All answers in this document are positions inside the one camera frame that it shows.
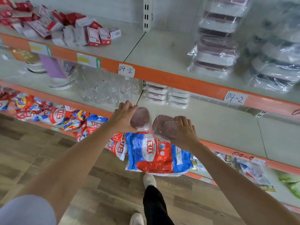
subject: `blue and red detergent bag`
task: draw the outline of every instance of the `blue and red detergent bag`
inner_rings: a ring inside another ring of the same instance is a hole
[[[126,133],[129,161],[127,170],[159,176],[179,176],[193,166],[190,153],[171,143],[154,139],[146,132]]]

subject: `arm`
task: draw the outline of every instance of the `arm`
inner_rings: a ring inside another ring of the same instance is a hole
[[[247,225],[300,225],[280,202],[201,144],[191,120],[183,116],[175,117],[175,120],[178,122],[178,135],[171,143],[200,160]]]
[[[112,117],[93,134],[71,147],[19,193],[43,197],[52,206],[59,223],[77,190],[81,188],[106,143],[115,133],[137,132],[130,119],[138,106],[121,103]]]

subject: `person's left hand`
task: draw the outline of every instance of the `person's left hand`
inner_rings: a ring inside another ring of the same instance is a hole
[[[130,125],[130,120],[138,107],[138,105],[132,106],[128,100],[125,103],[121,102],[106,125],[113,128],[115,133],[136,133],[137,129]]]

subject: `hand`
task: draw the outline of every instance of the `hand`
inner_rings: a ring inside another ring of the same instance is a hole
[[[128,100],[125,103],[121,102],[106,125],[113,128],[114,133],[136,133],[137,129],[130,125],[130,120],[138,107],[138,105],[132,106]]]
[[[176,139],[171,140],[171,144],[191,152],[193,145],[200,143],[195,131],[195,126],[193,126],[191,120],[185,116],[177,116],[174,119],[177,121],[178,132]]]

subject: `leg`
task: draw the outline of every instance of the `leg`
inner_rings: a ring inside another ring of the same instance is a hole
[[[174,225],[167,213],[167,207],[163,200],[163,195],[156,188],[156,181],[153,175],[145,174],[144,185],[146,187],[143,198],[144,212],[147,225],[163,224]]]

